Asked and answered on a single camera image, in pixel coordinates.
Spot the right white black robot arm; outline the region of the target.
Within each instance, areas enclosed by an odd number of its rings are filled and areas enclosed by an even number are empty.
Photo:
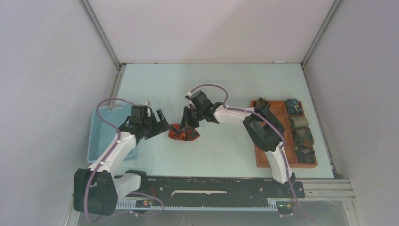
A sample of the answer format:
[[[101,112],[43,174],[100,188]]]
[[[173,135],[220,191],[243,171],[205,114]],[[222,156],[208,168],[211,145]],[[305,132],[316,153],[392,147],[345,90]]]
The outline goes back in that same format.
[[[180,131],[196,129],[203,120],[243,126],[269,161],[275,194],[285,197],[292,192],[295,177],[285,153],[285,129],[269,107],[259,104],[255,108],[238,108],[222,102],[212,103],[202,91],[188,93],[186,99],[189,104],[184,107]]]

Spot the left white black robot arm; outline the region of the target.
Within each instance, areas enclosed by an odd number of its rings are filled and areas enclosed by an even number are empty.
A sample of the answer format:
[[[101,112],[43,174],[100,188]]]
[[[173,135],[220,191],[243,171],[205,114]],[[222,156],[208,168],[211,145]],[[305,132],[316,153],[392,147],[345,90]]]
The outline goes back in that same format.
[[[103,154],[86,169],[74,174],[73,207],[78,212],[110,216],[121,198],[134,192],[147,194],[149,184],[141,175],[126,172],[116,178],[116,171],[141,140],[148,140],[170,128],[161,109],[132,105],[131,114],[115,129],[116,134]]]

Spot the orange navy striped tie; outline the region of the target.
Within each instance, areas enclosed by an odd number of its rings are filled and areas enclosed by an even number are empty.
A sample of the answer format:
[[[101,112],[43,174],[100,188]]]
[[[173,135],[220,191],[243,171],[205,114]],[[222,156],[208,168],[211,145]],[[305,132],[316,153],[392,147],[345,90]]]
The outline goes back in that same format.
[[[172,124],[168,132],[168,137],[178,141],[194,141],[200,137],[196,129],[180,130],[178,124]]]

